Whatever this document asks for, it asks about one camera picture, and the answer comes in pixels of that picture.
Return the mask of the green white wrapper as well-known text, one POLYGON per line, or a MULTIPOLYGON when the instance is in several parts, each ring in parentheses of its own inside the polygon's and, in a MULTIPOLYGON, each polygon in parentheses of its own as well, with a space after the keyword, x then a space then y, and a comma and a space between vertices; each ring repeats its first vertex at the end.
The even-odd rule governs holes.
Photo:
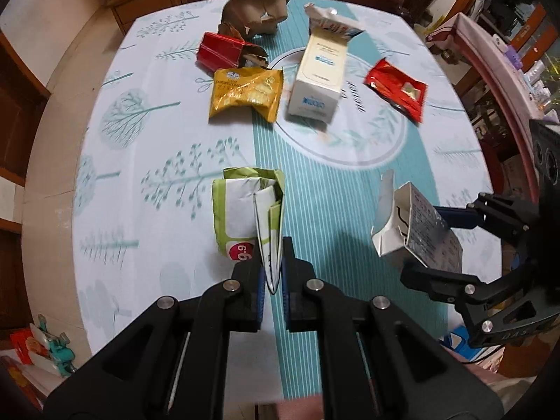
POLYGON ((216 243, 235 262, 260 255, 268 291, 275 294, 283 256, 285 175, 280 170, 227 168, 212 181, 216 243))

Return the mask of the red snack packet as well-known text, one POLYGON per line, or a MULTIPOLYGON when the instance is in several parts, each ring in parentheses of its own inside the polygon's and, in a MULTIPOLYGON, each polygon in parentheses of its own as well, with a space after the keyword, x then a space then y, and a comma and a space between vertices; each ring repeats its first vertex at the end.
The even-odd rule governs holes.
POLYGON ((381 59, 368 71, 364 84, 412 123, 420 124, 424 120, 427 84, 412 78, 386 59, 381 59))

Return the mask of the golden snack bag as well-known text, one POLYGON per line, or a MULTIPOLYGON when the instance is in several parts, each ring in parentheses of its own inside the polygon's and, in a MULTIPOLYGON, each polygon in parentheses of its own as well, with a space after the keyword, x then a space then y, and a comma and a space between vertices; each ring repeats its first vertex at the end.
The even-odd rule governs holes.
POLYGON ((236 107, 251 107, 275 123, 284 86, 280 69, 259 66, 221 68, 213 74, 209 118, 236 107))

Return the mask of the cream toothpaste box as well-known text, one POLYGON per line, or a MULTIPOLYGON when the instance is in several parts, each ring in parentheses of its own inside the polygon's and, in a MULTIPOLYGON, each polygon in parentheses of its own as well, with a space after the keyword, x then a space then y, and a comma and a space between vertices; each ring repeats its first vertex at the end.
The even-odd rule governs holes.
POLYGON ((331 123, 341 98, 347 56, 347 40, 314 28, 293 82, 288 113, 331 123))

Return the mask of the red brown torn box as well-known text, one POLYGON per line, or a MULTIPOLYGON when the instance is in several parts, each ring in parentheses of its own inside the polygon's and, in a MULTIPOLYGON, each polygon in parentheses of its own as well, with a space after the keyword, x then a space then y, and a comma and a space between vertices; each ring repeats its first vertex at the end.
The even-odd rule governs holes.
POLYGON ((196 61, 207 71, 241 67, 268 67, 268 53, 246 41, 230 23, 220 23, 218 32, 205 32, 196 52, 196 61))

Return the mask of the red white torn box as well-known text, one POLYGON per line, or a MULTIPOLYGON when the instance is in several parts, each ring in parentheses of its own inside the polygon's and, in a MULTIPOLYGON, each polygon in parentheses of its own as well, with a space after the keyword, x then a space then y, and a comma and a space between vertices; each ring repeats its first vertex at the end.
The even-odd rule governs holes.
POLYGON ((310 33, 322 30, 350 41, 364 32, 358 21, 340 15, 334 8, 321 8, 308 3, 305 4, 304 10, 308 16, 310 33))

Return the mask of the side table pink cloth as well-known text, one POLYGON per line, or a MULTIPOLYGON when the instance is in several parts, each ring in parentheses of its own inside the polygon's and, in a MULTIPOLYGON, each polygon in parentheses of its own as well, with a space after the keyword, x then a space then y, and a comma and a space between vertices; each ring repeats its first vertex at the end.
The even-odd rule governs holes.
POLYGON ((463 55, 489 86, 512 130, 528 180, 529 195, 536 203, 540 190, 530 121, 540 119, 542 113, 532 98, 524 74, 513 67, 489 33, 463 13, 428 34, 425 41, 463 55))

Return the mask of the printed tablecloth with teal stripe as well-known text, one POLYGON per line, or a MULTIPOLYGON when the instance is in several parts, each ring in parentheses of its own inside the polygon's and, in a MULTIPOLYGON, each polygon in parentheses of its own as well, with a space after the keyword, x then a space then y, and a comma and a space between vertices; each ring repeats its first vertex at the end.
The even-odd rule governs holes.
POLYGON ((364 32, 351 41, 331 124, 248 108, 209 118, 211 77, 195 55, 222 0, 137 19, 108 68, 87 125, 74 198, 73 252, 81 315, 100 351, 157 298, 202 294, 232 273, 216 245, 212 181, 228 167, 281 170, 283 231, 296 255, 351 297, 384 295, 434 337, 460 325, 449 305, 400 283, 370 231, 380 177, 410 182, 433 204, 462 207, 491 189, 484 157, 456 92, 399 17, 336 3, 364 32), (364 84, 386 59, 427 84, 413 123, 364 84))

